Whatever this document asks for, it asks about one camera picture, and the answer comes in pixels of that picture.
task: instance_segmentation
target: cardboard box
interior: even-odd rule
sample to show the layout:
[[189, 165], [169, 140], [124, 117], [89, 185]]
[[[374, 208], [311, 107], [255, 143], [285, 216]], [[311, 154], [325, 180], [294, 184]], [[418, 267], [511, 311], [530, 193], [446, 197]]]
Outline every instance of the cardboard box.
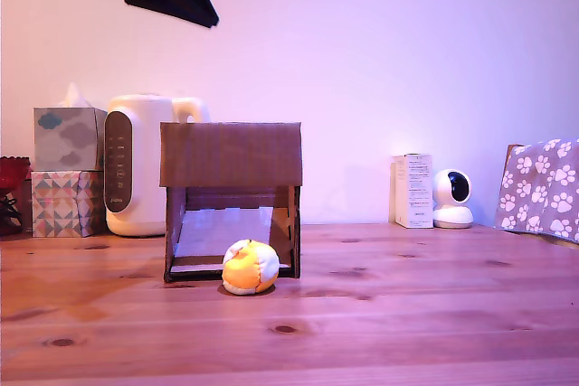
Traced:
[[406, 228], [432, 228], [432, 156], [399, 155], [395, 162], [395, 221]]
[[35, 108], [35, 171], [102, 171], [107, 112], [98, 108]]
[[102, 172], [33, 172], [33, 236], [87, 237], [106, 230]]
[[300, 124], [162, 123], [165, 281], [220, 277], [238, 240], [269, 243], [299, 278]]

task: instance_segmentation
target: security camera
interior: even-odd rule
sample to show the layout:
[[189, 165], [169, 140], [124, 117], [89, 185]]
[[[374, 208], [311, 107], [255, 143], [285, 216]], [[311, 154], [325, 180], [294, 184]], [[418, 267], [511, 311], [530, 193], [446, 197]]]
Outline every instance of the security camera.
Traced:
[[469, 177], [462, 171], [445, 169], [434, 176], [432, 196], [436, 207], [432, 215], [434, 226], [439, 228], [469, 228], [472, 212], [464, 204], [470, 198]]

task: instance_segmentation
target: handle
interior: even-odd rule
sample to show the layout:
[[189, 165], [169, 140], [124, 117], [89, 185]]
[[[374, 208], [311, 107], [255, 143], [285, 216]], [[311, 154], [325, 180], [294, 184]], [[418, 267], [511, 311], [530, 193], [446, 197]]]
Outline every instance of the handle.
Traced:
[[178, 122], [187, 122], [189, 117], [193, 117], [194, 122], [209, 122], [209, 110], [200, 99], [173, 99], [173, 111]]

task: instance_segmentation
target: purple fabric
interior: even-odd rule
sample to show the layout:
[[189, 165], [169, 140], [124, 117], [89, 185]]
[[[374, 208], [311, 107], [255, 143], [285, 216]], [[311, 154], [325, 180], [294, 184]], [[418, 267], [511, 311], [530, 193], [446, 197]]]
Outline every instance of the purple fabric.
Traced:
[[579, 139], [513, 148], [498, 198], [495, 228], [579, 242]]

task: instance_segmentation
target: orange and white ball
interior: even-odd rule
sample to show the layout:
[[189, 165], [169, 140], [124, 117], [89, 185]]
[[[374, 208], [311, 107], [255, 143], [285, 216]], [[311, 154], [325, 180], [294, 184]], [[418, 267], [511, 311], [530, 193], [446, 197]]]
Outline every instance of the orange and white ball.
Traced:
[[265, 291], [278, 278], [280, 259], [275, 249], [255, 240], [239, 240], [223, 258], [223, 286], [240, 296]]

